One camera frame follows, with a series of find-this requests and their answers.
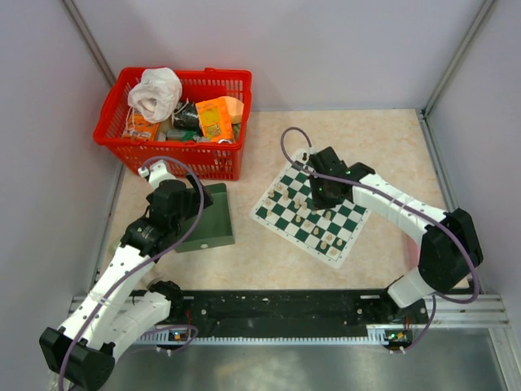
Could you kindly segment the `dark green plastic tray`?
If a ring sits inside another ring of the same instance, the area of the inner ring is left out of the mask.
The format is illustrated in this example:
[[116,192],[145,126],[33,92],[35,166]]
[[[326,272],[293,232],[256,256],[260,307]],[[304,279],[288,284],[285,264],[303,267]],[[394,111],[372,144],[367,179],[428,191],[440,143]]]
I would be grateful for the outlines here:
[[211,194],[213,205],[203,211],[197,227],[174,249],[176,253],[217,248],[235,243],[226,185],[221,182],[207,185],[205,189]]

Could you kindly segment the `green white chess mat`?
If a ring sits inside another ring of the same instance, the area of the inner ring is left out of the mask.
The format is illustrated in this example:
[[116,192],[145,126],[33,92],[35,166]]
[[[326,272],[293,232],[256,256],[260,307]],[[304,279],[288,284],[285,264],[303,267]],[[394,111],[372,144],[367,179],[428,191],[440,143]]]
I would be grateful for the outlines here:
[[348,200],[316,210],[308,175],[286,163],[249,216],[324,264],[338,269],[370,217],[370,211]]

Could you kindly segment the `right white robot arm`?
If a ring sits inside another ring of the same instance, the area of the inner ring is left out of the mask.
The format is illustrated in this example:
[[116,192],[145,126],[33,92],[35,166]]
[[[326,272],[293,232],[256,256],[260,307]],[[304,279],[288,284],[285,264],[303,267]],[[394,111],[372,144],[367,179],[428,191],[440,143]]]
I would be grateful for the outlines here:
[[345,200],[384,217],[418,246],[418,263],[391,283],[380,301],[389,322],[401,321],[410,305],[432,293],[448,293],[483,262],[484,255],[471,215],[430,206],[398,190],[369,166],[348,166],[332,147],[306,160],[313,205],[330,209]]

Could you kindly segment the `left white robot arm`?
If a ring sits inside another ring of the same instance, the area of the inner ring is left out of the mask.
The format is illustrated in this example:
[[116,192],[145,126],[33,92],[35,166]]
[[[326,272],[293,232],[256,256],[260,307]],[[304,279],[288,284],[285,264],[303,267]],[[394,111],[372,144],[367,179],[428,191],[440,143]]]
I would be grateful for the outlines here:
[[[175,323],[184,315],[172,282],[157,283],[133,309],[120,311],[141,278],[186,240],[212,204],[192,168],[178,163],[186,171],[185,182],[170,172],[173,161],[154,156],[142,164],[138,173],[153,189],[145,213],[128,225],[109,266],[77,309],[41,334],[39,344],[57,375],[58,390],[101,389],[130,346],[157,323]],[[187,220],[192,226],[182,233]]]

